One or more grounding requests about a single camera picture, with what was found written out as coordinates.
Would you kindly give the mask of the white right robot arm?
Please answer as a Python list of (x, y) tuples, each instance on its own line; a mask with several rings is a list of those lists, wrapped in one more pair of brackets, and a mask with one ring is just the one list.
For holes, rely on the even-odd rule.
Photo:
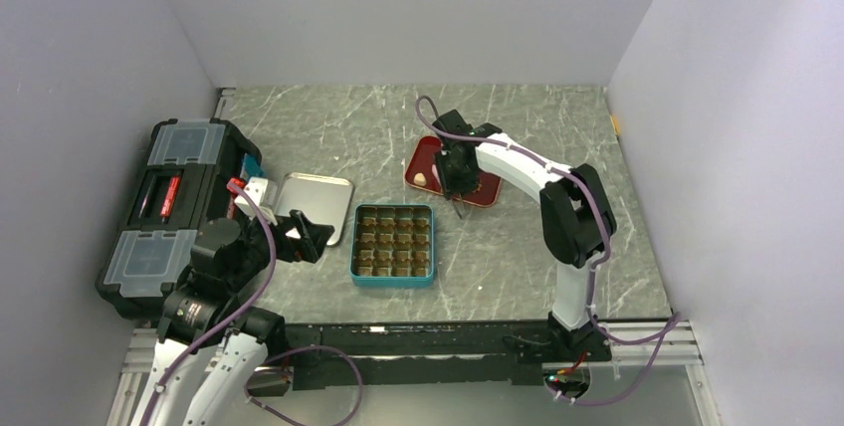
[(490, 173), (539, 206), (556, 283), (547, 331), (526, 347), (547, 361), (610, 360), (608, 342), (592, 323), (593, 263), (606, 256), (616, 221), (597, 171), (588, 164), (570, 167), (544, 158), (493, 124), (471, 126), (454, 109), (430, 126), (442, 142), (435, 165), (446, 198), (469, 194), (479, 187), (481, 174)]

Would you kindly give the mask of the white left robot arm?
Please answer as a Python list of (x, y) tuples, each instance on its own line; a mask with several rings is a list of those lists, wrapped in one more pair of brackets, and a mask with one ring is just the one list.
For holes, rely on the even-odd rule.
[(284, 318), (254, 305), (263, 290), (242, 293), (279, 261), (317, 263), (333, 233), (299, 210), (201, 227), (179, 287), (164, 301), (131, 424), (214, 424), (254, 370), (278, 363), (290, 346)]

